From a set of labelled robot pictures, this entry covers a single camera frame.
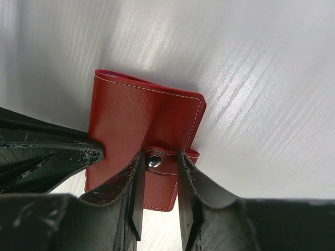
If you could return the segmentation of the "red leather card holder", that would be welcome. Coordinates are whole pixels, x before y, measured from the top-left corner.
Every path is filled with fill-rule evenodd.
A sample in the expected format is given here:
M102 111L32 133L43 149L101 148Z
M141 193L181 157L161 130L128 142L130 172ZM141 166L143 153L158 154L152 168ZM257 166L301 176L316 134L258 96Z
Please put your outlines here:
M105 158L86 170L85 190L101 185L144 151L157 160L147 162L143 205L171 211L178 193L177 153L198 160L192 143L205 110L200 93L96 70L88 137L104 146Z

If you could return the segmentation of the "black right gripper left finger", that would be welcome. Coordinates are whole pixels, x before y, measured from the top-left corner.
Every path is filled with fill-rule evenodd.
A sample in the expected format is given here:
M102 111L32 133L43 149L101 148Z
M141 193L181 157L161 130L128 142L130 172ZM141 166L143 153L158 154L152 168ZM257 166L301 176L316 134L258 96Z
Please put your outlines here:
M139 151L130 163L103 184L80 196L88 204L84 250L136 250L141 239L145 154Z

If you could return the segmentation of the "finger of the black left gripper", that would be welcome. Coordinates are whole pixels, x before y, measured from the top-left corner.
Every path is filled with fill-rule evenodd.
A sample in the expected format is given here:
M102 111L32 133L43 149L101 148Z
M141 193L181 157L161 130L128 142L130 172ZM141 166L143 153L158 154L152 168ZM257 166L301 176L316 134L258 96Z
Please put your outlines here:
M103 159L87 133L1 108L1 193L49 193Z

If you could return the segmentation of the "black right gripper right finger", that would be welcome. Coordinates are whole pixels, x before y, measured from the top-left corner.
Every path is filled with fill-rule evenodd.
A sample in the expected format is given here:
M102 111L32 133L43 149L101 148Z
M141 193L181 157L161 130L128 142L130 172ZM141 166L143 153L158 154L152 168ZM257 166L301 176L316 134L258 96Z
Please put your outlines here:
M245 250L243 201L202 173L184 151L177 163L183 250Z

